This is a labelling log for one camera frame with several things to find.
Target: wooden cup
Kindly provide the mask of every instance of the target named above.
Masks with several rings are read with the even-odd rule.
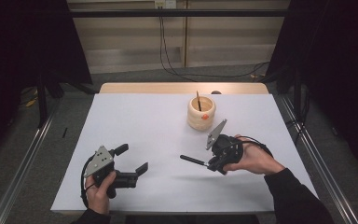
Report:
[[[200,106],[197,97],[191,99],[187,107],[187,123],[195,130],[205,131],[213,125],[216,104],[206,96],[200,96]]]

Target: wall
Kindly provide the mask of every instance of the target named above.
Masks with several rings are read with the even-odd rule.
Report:
[[[67,1],[71,9],[155,6],[154,1],[142,0]],[[178,0],[177,8],[281,9],[288,4],[288,0]],[[161,68],[159,18],[74,21],[92,74]],[[269,61],[283,18],[163,18],[163,21],[171,65],[189,67]]]

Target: hand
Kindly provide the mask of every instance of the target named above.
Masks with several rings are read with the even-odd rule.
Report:
[[[241,141],[250,139],[235,135]],[[273,175],[284,169],[280,163],[275,161],[267,152],[255,144],[243,144],[243,155],[238,163],[230,163],[223,167],[224,171],[247,170],[257,175]]]
[[[89,201],[89,209],[94,212],[109,215],[109,198],[107,197],[106,191],[113,181],[115,181],[116,172],[110,173],[104,180],[99,188],[95,185],[94,178],[92,175],[86,178],[85,186],[89,189],[86,191],[87,200]]]

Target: electrical outlet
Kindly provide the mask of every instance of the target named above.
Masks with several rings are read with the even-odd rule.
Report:
[[[155,9],[165,8],[165,0],[155,0]]]
[[[165,8],[176,9],[176,0],[166,0]]]

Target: white tabletop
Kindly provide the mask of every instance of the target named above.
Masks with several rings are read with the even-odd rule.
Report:
[[[112,212],[127,214],[238,214],[273,211],[272,196],[262,175],[246,171],[221,175],[183,161],[184,154],[202,161],[207,133],[186,123],[194,94],[97,94],[69,163],[52,211],[75,213],[86,208],[80,199],[80,173],[100,145],[124,143],[130,149],[115,157],[116,169],[134,172],[149,162],[135,189],[117,189]],[[266,144],[277,161],[290,168],[315,195],[272,95],[209,95],[216,102],[213,127],[223,119],[222,133],[251,136]]]

